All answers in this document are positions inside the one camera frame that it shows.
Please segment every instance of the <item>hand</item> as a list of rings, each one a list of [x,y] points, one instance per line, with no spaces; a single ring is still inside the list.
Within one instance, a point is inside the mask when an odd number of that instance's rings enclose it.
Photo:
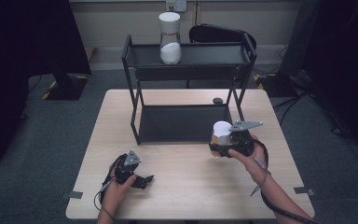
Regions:
[[[251,136],[252,138],[257,139],[257,137],[252,133]],[[266,166],[266,158],[264,155],[264,150],[260,145],[255,144],[255,151],[250,157],[245,157],[240,152],[234,149],[230,149],[228,151],[228,154],[243,163],[246,170],[249,172],[252,179],[257,185],[261,185],[263,183],[264,177],[266,175],[266,170],[261,168],[260,165],[258,165],[255,159],[253,158],[256,157],[259,161],[261,161]]]
[[[136,175],[130,176],[127,181],[120,185],[114,179],[110,185],[106,188],[104,197],[103,197],[103,208],[106,209],[111,216],[115,216],[118,206],[124,199],[124,196],[127,193],[127,190],[133,184],[136,179]]]

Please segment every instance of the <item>shelf lower tier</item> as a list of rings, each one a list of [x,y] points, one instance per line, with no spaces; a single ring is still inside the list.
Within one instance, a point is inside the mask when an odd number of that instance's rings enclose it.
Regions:
[[[139,139],[141,143],[209,143],[219,120],[232,123],[227,105],[145,105]]]

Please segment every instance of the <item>shelf top tier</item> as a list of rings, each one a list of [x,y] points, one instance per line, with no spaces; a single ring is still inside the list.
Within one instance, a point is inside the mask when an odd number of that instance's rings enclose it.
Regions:
[[[181,49],[180,62],[166,64],[160,58],[159,45],[133,45],[129,35],[122,57],[127,59],[128,67],[246,66],[250,63],[242,43],[192,43],[182,44]]]

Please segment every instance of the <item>white container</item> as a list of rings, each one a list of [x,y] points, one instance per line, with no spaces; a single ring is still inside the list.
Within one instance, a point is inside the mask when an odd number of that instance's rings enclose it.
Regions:
[[[159,16],[160,57],[166,64],[179,63],[182,57],[180,47],[180,15],[175,12],[164,12]]]
[[[227,146],[231,143],[231,124],[226,121],[217,121],[213,125],[212,144]]]

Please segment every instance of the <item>black curtain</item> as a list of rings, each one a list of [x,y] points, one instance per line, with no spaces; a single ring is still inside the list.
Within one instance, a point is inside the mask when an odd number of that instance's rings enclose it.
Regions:
[[[358,0],[323,2],[303,68],[358,139]]]
[[[322,0],[301,1],[279,74],[296,78],[302,68]]]
[[[28,78],[54,72],[91,75],[69,2],[0,1],[0,159],[25,107]]]

